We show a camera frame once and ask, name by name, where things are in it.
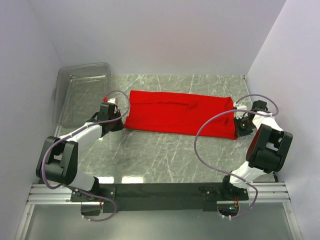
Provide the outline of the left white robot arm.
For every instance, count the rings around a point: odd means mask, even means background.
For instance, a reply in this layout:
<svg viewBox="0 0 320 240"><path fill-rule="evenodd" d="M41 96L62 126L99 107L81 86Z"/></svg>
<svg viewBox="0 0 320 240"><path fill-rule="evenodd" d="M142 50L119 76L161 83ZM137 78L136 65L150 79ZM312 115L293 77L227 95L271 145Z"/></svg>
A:
<svg viewBox="0 0 320 240"><path fill-rule="evenodd" d="M78 170L79 151L109 132L123 128L116 99L102 102L99 111L82 127L60 137L50 136L45 139L35 170L36 176L43 181L81 189L88 201L96 200L100 195L99 180Z"/></svg>

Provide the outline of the red t shirt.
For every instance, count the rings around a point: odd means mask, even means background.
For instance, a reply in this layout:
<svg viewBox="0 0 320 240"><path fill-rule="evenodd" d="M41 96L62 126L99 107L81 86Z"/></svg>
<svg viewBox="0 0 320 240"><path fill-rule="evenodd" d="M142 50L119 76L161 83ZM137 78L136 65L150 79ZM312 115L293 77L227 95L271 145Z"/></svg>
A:
<svg viewBox="0 0 320 240"><path fill-rule="evenodd" d="M231 97L132 90L127 129L236 140Z"/></svg>

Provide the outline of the clear plastic bin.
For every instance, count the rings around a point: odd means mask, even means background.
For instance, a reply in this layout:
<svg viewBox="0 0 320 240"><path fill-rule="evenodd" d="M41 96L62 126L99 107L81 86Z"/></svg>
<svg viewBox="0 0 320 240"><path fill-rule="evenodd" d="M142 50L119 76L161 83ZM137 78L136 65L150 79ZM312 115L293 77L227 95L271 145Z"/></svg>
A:
<svg viewBox="0 0 320 240"><path fill-rule="evenodd" d="M111 91L111 70L106 62L62 67L57 74L52 123L64 128L82 126L100 109Z"/></svg>

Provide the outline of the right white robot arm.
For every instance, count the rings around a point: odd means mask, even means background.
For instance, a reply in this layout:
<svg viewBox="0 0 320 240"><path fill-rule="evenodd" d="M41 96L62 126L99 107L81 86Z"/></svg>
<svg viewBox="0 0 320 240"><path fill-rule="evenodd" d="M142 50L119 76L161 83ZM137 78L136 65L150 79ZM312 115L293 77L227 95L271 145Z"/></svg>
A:
<svg viewBox="0 0 320 240"><path fill-rule="evenodd" d="M272 172L279 172L288 155L293 135L284 131L268 111L265 101L254 101L253 113L237 113L234 117L235 135L243 137L257 130L245 156L245 162L232 175L224 176L219 193L230 200L246 191L247 182Z"/></svg>

